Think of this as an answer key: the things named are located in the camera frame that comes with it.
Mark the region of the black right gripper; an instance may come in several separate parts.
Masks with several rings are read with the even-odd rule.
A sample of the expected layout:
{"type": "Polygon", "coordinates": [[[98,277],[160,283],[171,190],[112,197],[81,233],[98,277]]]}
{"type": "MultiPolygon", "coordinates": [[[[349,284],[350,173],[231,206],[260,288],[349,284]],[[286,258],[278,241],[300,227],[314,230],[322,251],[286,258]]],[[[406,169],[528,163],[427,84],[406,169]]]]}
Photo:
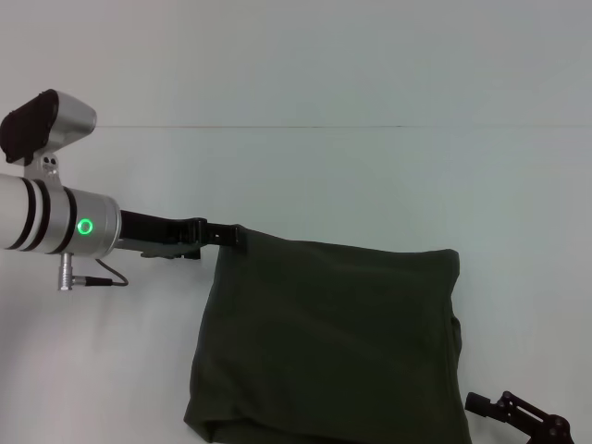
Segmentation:
{"type": "Polygon", "coordinates": [[[516,428],[530,438],[528,444],[574,444],[571,425],[565,418],[545,413],[509,391],[496,402],[469,392],[464,409],[516,428]]]}

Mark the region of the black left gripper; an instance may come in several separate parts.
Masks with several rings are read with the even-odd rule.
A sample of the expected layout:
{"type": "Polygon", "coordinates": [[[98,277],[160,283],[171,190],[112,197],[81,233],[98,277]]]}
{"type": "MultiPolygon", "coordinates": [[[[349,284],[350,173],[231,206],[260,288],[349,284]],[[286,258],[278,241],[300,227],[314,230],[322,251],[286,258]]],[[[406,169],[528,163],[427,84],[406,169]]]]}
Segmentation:
{"type": "Polygon", "coordinates": [[[240,246],[240,227],[200,217],[167,219],[121,211],[119,250],[139,252],[145,258],[200,260],[206,245],[240,246]]]}

